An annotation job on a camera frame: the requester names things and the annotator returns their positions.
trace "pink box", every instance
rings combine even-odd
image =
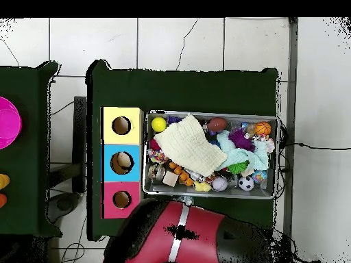
[[[124,191],[130,195],[131,201],[128,207],[118,208],[113,197],[116,192]],[[104,207],[104,218],[127,218],[132,210],[140,203],[141,185],[138,181],[115,181],[104,182],[104,200],[101,206]]]

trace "pink bowl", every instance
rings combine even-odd
[[[21,129],[19,111],[10,101],[0,97],[0,149],[13,143]]]

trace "light blue cloth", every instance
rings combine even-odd
[[[255,150],[254,152],[242,149],[235,148],[233,141],[228,139],[229,131],[223,130],[221,133],[217,134],[217,140],[221,145],[221,150],[228,154],[228,158],[224,163],[222,163],[216,171],[230,166],[232,164],[237,164],[249,161],[247,169],[258,169],[264,171],[268,169],[268,155],[266,152],[266,144],[262,141],[254,140]]]

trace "blue box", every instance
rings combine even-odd
[[[110,162],[114,154],[126,152],[132,156],[134,165],[129,173],[118,175],[111,168]],[[104,145],[104,181],[140,181],[141,180],[141,147],[139,145]]]

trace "orange object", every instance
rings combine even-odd
[[[5,188],[10,183],[10,178],[7,175],[0,174],[0,190]]]
[[[8,201],[8,198],[4,194],[0,194],[0,208],[2,208],[7,201]]]
[[[185,171],[183,171],[183,172],[180,174],[179,178],[180,178],[182,181],[186,181],[186,180],[189,178],[189,175],[188,175]]]
[[[255,125],[255,133],[268,135],[271,133],[271,125],[267,122],[260,122]]]
[[[175,169],[178,165],[175,164],[174,162],[170,162],[168,166],[169,168]]]
[[[177,167],[175,170],[174,170],[174,173],[176,174],[176,175],[180,175],[181,173],[182,173],[182,168],[179,166],[179,167]]]
[[[185,184],[186,184],[187,186],[192,186],[192,185],[194,184],[194,181],[193,181],[192,179],[187,179],[187,180],[185,181]]]

